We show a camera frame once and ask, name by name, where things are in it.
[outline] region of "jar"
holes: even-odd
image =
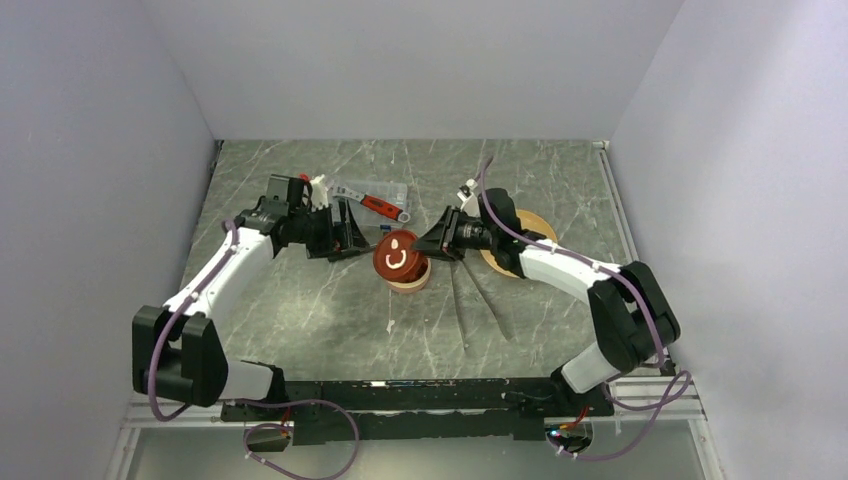
[[[393,230],[374,249],[374,270],[398,293],[414,293],[430,279],[430,259],[414,250],[418,237],[409,230]]]

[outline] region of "red wrench handle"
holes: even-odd
[[[398,217],[400,217],[400,214],[403,212],[403,210],[392,205],[391,203],[371,195],[365,195],[365,198],[363,198],[360,203],[384,217],[391,218],[392,220],[397,220]]]

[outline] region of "wooden plate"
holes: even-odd
[[[556,232],[554,232],[553,227],[545,221],[544,218],[536,215],[533,212],[528,212],[527,210],[516,210],[516,215],[518,215],[519,220],[521,220],[521,228],[526,228],[528,230],[533,230],[534,232],[539,232],[542,235],[548,237],[549,239],[556,242]],[[500,272],[507,277],[518,278],[514,274],[507,272],[498,266],[497,262],[495,262],[495,257],[492,256],[491,252],[488,250],[481,250],[480,253],[483,255],[483,260],[489,264],[490,267],[495,269],[495,271]]]

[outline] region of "cable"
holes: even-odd
[[[511,395],[515,395],[516,397],[520,397],[520,398],[526,398],[527,400],[535,400],[537,402],[546,402],[546,401],[554,398],[553,394],[550,394],[547,397],[535,397],[533,395],[528,395],[524,392],[506,392],[506,393],[504,393],[504,400],[506,400],[506,397],[511,396]]]
[[[537,241],[531,240],[521,235],[520,233],[515,232],[514,230],[511,230],[509,227],[504,225],[504,223],[495,215],[495,212],[494,210],[492,210],[492,206],[489,203],[489,198],[486,195],[486,171],[488,170],[489,165],[494,159],[495,157],[491,156],[485,162],[483,162],[483,165],[480,167],[478,179],[480,183],[480,190],[482,192],[480,197],[483,199],[483,205],[486,207],[486,211],[489,213],[489,216],[492,218],[495,224],[497,224],[497,226],[501,228],[501,230],[503,230],[516,240],[522,241],[527,245],[541,248],[542,250],[550,250],[550,247],[548,247],[547,245],[543,245]],[[589,259],[588,257],[580,255],[579,253],[573,252],[566,248],[562,248],[560,246],[557,246],[554,251],[560,255],[565,255],[566,257],[570,257],[581,263],[584,263],[589,267],[592,267],[595,264],[595,262]],[[627,290],[630,291],[631,295],[633,295],[633,297],[636,299],[636,304],[639,306],[639,309],[645,316],[645,323],[648,325],[648,331],[651,333],[651,339],[654,342],[654,349],[657,352],[657,362],[645,363],[644,366],[655,368],[662,367],[665,364],[665,352],[663,351],[662,342],[660,341],[660,335],[657,331],[656,325],[654,324],[654,319],[651,315],[651,311],[648,309],[648,305],[647,303],[645,303],[645,300],[642,298],[642,295],[639,293],[639,290],[637,290],[636,287],[632,283],[630,283],[629,280],[624,278],[623,275],[614,270],[611,270],[603,265],[598,265],[598,270],[609,275],[610,277],[614,278],[616,281],[624,285],[624,287],[627,288]]]
[[[286,422],[288,422],[288,421],[289,421],[289,418],[290,418],[290,417],[291,417],[291,407],[289,407],[289,408],[287,408],[287,409],[286,409],[286,413],[284,413],[284,414],[283,414],[283,418],[282,418],[282,419],[280,419],[280,425],[282,425],[282,426],[284,426],[284,427],[285,427],[285,426],[286,426]],[[283,433],[283,436],[284,436],[284,437],[286,437],[286,438],[289,438],[289,437],[290,437],[289,432],[288,432],[287,430],[283,430],[283,432],[282,432],[282,433]]]
[[[589,406],[587,405],[587,406],[583,407],[583,410],[580,410],[580,415],[577,416],[576,420],[574,420],[573,422],[569,422],[569,423],[563,423],[562,425],[559,426],[559,428],[564,429],[564,430],[571,430],[574,427],[576,427],[577,425],[579,425],[580,422],[582,422],[583,419],[586,418],[586,415],[588,415],[588,414],[589,414]]]
[[[345,410],[344,408],[342,408],[341,406],[339,406],[339,405],[337,405],[333,402],[330,402],[328,400],[318,400],[318,399],[298,400],[296,402],[284,402],[284,403],[262,403],[262,402],[256,402],[256,401],[253,401],[253,400],[240,399],[240,400],[238,400],[238,402],[243,403],[245,405],[252,405],[254,407],[262,407],[262,408],[286,408],[286,407],[296,407],[298,405],[314,405],[314,404],[326,405],[330,408],[333,408],[333,409],[341,412],[341,414],[344,415],[345,418],[347,419],[347,421],[350,423],[351,428],[353,428],[353,453],[350,454],[350,459],[347,461],[345,466],[341,468],[341,470],[339,470],[338,472],[336,472],[336,473],[334,473],[330,476],[327,476],[327,477],[321,477],[321,478],[303,477],[303,476],[298,475],[296,473],[290,472],[290,471],[286,470],[285,468],[277,465],[276,463],[270,462],[270,461],[266,460],[265,458],[263,458],[263,457],[261,457],[261,456],[250,451],[250,447],[247,445],[247,438],[250,436],[250,434],[252,434],[253,432],[255,432],[257,430],[274,429],[274,430],[279,430],[279,431],[283,431],[283,432],[290,432],[291,429],[289,427],[287,427],[285,425],[280,425],[280,424],[277,424],[277,423],[261,423],[259,425],[254,426],[254,427],[251,427],[249,430],[247,430],[244,433],[244,438],[242,439],[242,446],[244,446],[244,451],[246,452],[244,458],[250,458],[252,460],[255,460],[255,461],[261,463],[262,465],[265,465],[266,467],[268,467],[268,468],[270,468],[270,469],[272,469],[272,470],[274,470],[278,473],[282,473],[283,475],[286,475],[287,477],[293,478],[295,480],[334,480],[334,479],[339,478],[342,475],[344,475],[350,469],[351,465],[353,465],[354,460],[356,460],[356,455],[359,453],[359,427],[356,425],[356,421],[353,419],[353,416],[351,416],[351,414],[347,410]]]
[[[188,310],[189,305],[197,301],[200,294],[203,292],[203,289],[205,289],[209,283],[212,282],[212,279],[221,272],[230,257],[235,255],[235,250],[239,243],[238,228],[236,228],[236,225],[232,220],[224,220],[221,223],[221,226],[224,228],[224,232],[230,233],[230,248],[224,251],[224,255],[221,256],[221,259],[218,260],[215,266],[209,270],[209,273],[206,274],[200,282],[198,282],[191,294],[183,300],[183,303],[181,303],[180,306],[174,310],[174,313],[171,314],[171,318],[165,322],[165,327],[162,328],[162,333],[159,334],[159,338],[156,339],[156,345],[153,347],[153,355],[150,356],[150,369],[147,374],[147,399],[150,401],[150,410],[153,411],[153,416],[160,422],[170,422],[180,416],[180,414],[189,407],[186,403],[173,413],[168,415],[162,413],[162,410],[159,408],[159,401],[156,399],[156,371],[159,369],[159,359],[162,356],[162,350],[165,349],[165,343],[168,341],[168,335],[170,335],[171,329],[174,328],[174,324],[176,324],[180,316]]]
[[[548,444],[550,444],[550,446],[554,447],[554,450],[556,450],[557,456],[562,455],[563,452],[568,452],[573,458],[577,458],[577,454],[579,454],[583,450],[586,450],[592,444],[592,439],[590,437],[557,435],[557,438],[562,438],[563,440],[565,440],[565,444],[557,445],[556,442],[554,442],[553,440],[554,437],[550,435],[545,435],[545,439],[548,441]],[[572,445],[574,443],[577,443],[576,449],[574,451],[571,451]]]
[[[479,171],[477,178],[476,178],[476,180],[480,184],[480,190],[481,190],[480,198],[483,200],[483,206],[486,208],[486,212],[489,214],[489,217],[491,217],[492,221],[494,221],[495,224],[498,227],[500,227],[501,230],[503,230],[504,232],[509,234],[511,237],[515,238],[516,240],[519,240],[521,242],[524,242],[527,245],[531,245],[531,246],[534,246],[534,247],[537,247],[537,248],[540,248],[540,249],[543,249],[543,250],[550,250],[550,248],[548,246],[543,245],[543,244],[536,242],[534,240],[531,240],[527,237],[524,237],[523,235],[511,230],[509,227],[507,227],[497,217],[497,215],[495,215],[495,212],[492,209],[492,205],[489,203],[489,198],[486,195],[486,171],[489,168],[489,165],[492,163],[492,161],[494,161],[494,159],[495,159],[495,157],[493,155],[493,156],[490,156],[488,158],[488,160],[483,162],[483,165],[480,167],[480,171]],[[593,264],[594,264],[594,262],[591,259],[589,259],[588,257],[580,255],[577,252],[573,252],[571,250],[562,248],[560,246],[556,246],[553,251],[554,251],[554,253],[558,253],[560,255],[565,255],[567,257],[573,258],[573,259],[575,259],[575,260],[577,260],[577,261],[579,261],[579,262],[581,262],[585,265],[588,265],[590,267],[592,267]],[[665,364],[665,360],[666,360],[665,352],[663,351],[662,342],[660,341],[659,332],[657,332],[657,327],[656,327],[656,324],[654,323],[654,318],[651,315],[651,311],[648,309],[648,305],[645,302],[645,299],[642,298],[641,293],[639,293],[639,291],[636,289],[636,287],[632,283],[630,283],[630,281],[627,280],[620,273],[618,273],[614,270],[611,270],[607,267],[604,267],[603,265],[599,265],[598,270],[605,273],[606,275],[609,275],[610,277],[615,279],[617,282],[624,285],[624,287],[631,293],[631,295],[633,295],[633,298],[636,300],[636,304],[638,305],[639,309],[642,311],[642,315],[645,318],[645,323],[648,326],[648,331],[651,333],[651,339],[654,342],[654,349],[657,352],[657,362],[656,363],[645,363],[644,366],[646,366],[646,367],[656,367],[656,368],[662,367]],[[610,382],[610,381],[618,378],[619,376],[620,375],[616,375],[616,376],[608,379],[607,382]],[[680,387],[680,390],[678,390],[677,392],[675,392],[672,395],[671,394],[672,387],[677,383],[677,381],[682,376],[685,376],[686,380],[684,381],[683,385]],[[686,370],[681,370],[677,375],[674,376],[674,378],[671,380],[671,382],[669,382],[668,387],[666,387],[665,393],[663,393],[662,397],[660,397],[659,402],[651,404],[651,405],[638,406],[638,407],[626,405],[626,404],[624,404],[624,403],[622,403],[618,400],[613,399],[612,395],[609,393],[609,391],[607,391],[607,388],[601,387],[601,390],[604,392],[604,394],[607,396],[607,398],[609,398],[615,405],[618,405],[621,408],[624,408],[626,410],[631,410],[631,411],[646,411],[646,410],[653,409],[654,413],[651,415],[651,418],[648,420],[648,423],[642,428],[642,430],[639,432],[639,434],[636,435],[636,438],[634,438],[633,441],[629,445],[627,445],[626,447],[624,447],[620,451],[618,451],[616,453],[609,454],[609,455],[592,456],[592,457],[586,457],[586,456],[577,457],[577,456],[575,456],[575,458],[580,458],[581,460],[586,460],[586,461],[604,461],[604,460],[612,460],[614,458],[618,458],[618,457],[630,452],[633,448],[636,447],[636,445],[639,444],[639,442],[642,441],[642,439],[645,437],[645,435],[647,435],[647,433],[654,426],[654,422],[656,422],[657,416],[660,414],[660,411],[662,411],[662,407],[664,407],[664,406],[668,405],[670,402],[680,398],[683,395],[683,393],[686,391],[686,389],[689,387],[689,384],[691,382],[692,382],[692,375]]]
[[[159,337],[156,339],[156,345],[153,347],[153,354],[150,357],[150,368],[149,368],[149,372],[148,372],[148,376],[147,376],[147,399],[150,402],[150,410],[153,412],[153,416],[156,417],[156,419],[159,420],[160,422],[169,422],[169,421],[177,418],[178,416],[180,416],[180,414],[182,414],[184,411],[186,411],[186,409],[189,407],[189,404],[186,403],[186,404],[183,404],[177,410],[175,410],[174,412],[172,412],[168,415],[165,415],[164,413],[162,413],[162,410],[159,407],[159,401],[156,398],[156,372],[159,369],[159,360],[162,357],[162,351],[165,348],[165,343],[168,341],[168,335],[170,335],[171,330],[174,328],[174,325],[177,323],[177,320],[180,318],[181,315],[183,315],[186,312],[186,310],[188,309],[188,307],[192,303],[197,301],[197,299],[199,298],[199,296],[203,292],[203,290],[207,286],[209,286],[209,284],[221,272],[221,270],[224,268],[224,266],[227,264],[227,262],[230,260],[230,258],[233,255],[235,255],[235,252],[236,252],[238,245],[239,245],[238,228],[236,227],[235,223],[232,220],[224,220],[221,225],[224,228],[224,231],[230,234],[230,247],[227,248],[224,251],[224,255],[222,255],[221,258],[218,260],[218,262],[215,263],[215,265],[212,267],[212,269],[209,271],[209,273],[207,273],[206,276],[204,276],[200,280],[200,282],[198,282],[197,286],[194,288],[194,290],[192,290],[191,294],[189,294],[185,298],[185,300],[183,300],[183,302],[180,304],[180,306],[177,307],[176,310],[174,310],[174,312],[171,314],[171,317],[168,318],[167,322],[165,322],[165,326],[162,328],[162,332],[159,334]],[[350,460],[348,460],[347,464],[345,464],[345,466],[342,467],[342,469],[339,470],[338,473],[330,475],[329,477],[323,477],[323,478],[320,478],[320,479],[311,479],[309,477],[303,477],[303,476],[297,475],[295,473],[289,472],[288,470],[280,467],[279,465],[276,465],[273,462],[269,462],[269,461],[265,460],[264,458],[260,457],[259,455],[250,451],[250,449],[247,445],[247,437],[252,432],[259,430],[259,429],[262,429],[262,428],[274,428],[274,429],[280,430],[281,432],[291,434],[291,428],[287,427],[286,425],[278,425],[276,423],[263,423],[263,424],[255,426],[255,427],[252,427],[247,432],[245,432],[245,435],[244,435],[244,438],[243,438],[243,445],[244,445],[245,451],[248,452],[247,456],[245,458],[252,458],[253,460],[256,460],[257,462],[259,462],[259,463],[261,463],[261,464],[263,464],[263,465],[265,465],[265,466],[267,466],[267,467],[269,467],[269,468],[271,468],[271,469],[273,469],[273,470],[275,470],[279,473],[282,473],[283,475],[286,475],[290,478],[294,478],[295,480],[334,480],[334,479],[340,477],[341,475],[344,475],[344,473],[347,472],[348,469],[350,469],[350,466],[353,465],[353,461],[356,460],[356,454],[359,452],[359,427],[356,425],[356,421],[354,421],[354,419],[350,415],[350,413],[348,413],[344,408],[340,407],[339,405],[337,405],[333,402],[330,402],[330,401],[327,401],[327,400],[319,400],[319,399],[299,400],[299,401],[296,401],[296,402],[286,402],[286,403],[262,403],[262,402],[257,402],[257,401],[253,401],[253,400],[248,400],[248,399],[239,399],[239,400],[237,400],[237,402],[243,403],[245,405],[252,405],[252,406],[261,407],[261,408],[287,408],[288,407],[289,409],[291,407],[294,407],[294,406],[297,406],[297,405],[307,405],[307,404],[309,404],[309,405],[313,405],[313,404],[326,405],[328,407],[334,408],[334,409],[338,410],[339,412],[341,412],[342,415],[344,415],[345,418],[347,418],[347,420],[350,422],[351,426],[353,427],[354,445],[353,445],[353,453],[350,456]],[[286,412],[286,414],[285,414],[286,416],[284,417],[286,420],[288,419],[287,417],[288,417],[288,415],[290,415],[290,412],[291,412],[291,410],[288,410]]]
[[[683,376],[686,377],[686,380],[683,382],[683,385],[680,387],[680,390],[675,392],[674,395],[669,395],[669,393],[671,393],[671,388],[674,387],[674,385],[677,383],[677,381],[680,380],[680,378],[683,377]],[[668,383],[668,386],[665,387],[665,392],[663,393],[662,398],[663,399],[667,398],[667,399],[669,399],[668,401],[672,401],[673,399],[680,397],[680,395],[683,395],[683,392],[686,391],[686,388],[689,386],[689,383],[691,383],[691,382],[692,382],[692,374],[690,374],[686,370],[681,370],[680,373],[678,373],[677,375],[674,376],[674,378],[671,379],[671,381]],[[636,446],[639,445],[640,442],[642,442],[642,440],[645,438],[645,436],[648,434],[648,432],[651,431],[651,429],[654,427],[654,423],[656,423],[656,421],[657,421],[657,417],[659,416],[660,412],[662,411],[662,407],[665,406],[665,405],[666,405],[666,403],[663,403],[659,407],[654,408],[654,413],[651,414],[651,418],[648,419],[648,423],[646,423],[645,426],[642,427],[642,430],[640,430],[639,433],[636,434],[636,437],[634,437],[633,440],[631,440],[630,443],[627,444],[627,446],[622,448],[621,450],[619,450],[615,453],[610,453],[610,454],[606,454],[606,455],[591,455],[591,456],[578,455],[575,458],[578,459],[578,460],[584,460],[584,461],[587,461],[587,462],[605,462],[607,460],[615,460],[616,458],[627,455],[628,453],[630,453],[631,450],[636,448]]]

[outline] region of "black metal base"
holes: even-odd
[[[543,440],[545,417],[611,416],[613,407],[599,388],[563,400],[550,378],[286,382],[290,400],[317,398],[356,411],[364,440],[434,437],[507,436]],[[437,412],[434,410],[483,410]],[[225,405],[225,422],[277,422],[281,410]],[[294,445],[316,445],[353,438],[345,418],[320,406],[292,411]]]

